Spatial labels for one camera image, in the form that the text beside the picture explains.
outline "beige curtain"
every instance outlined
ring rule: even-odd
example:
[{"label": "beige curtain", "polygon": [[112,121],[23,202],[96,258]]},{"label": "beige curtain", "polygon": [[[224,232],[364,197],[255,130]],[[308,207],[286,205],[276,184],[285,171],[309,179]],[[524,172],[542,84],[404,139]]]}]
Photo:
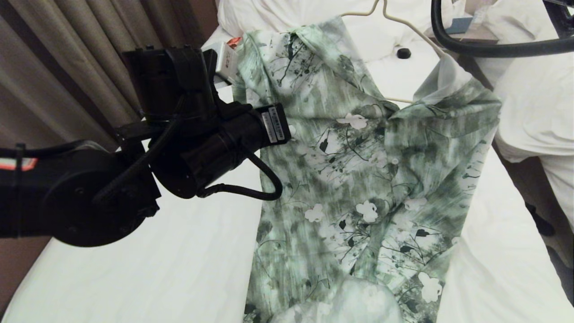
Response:
[{"label": "beige curtain", "polygon": [[91,139],[114,149],[114,127],[139,119],[121,52],[200,46],[212,30],[196,2],[1,0],[0,147]]}]

